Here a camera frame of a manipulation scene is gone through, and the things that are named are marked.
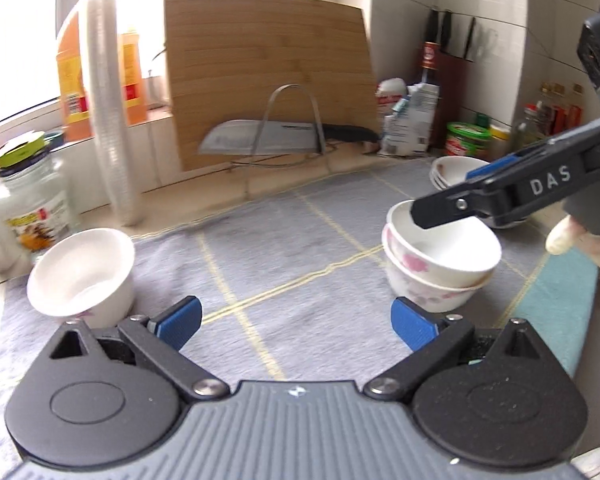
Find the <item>right hand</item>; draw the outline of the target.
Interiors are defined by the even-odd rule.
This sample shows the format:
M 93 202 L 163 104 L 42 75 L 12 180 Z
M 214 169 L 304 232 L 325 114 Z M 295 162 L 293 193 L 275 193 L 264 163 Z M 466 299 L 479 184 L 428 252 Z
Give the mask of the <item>right hand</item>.
M 592 234 L 571 216 L 565 216 L 547 235 L 546 250 L 554 256 L 563 255 L 571 248 L 583 252 L 600 268 L 600 235 Z

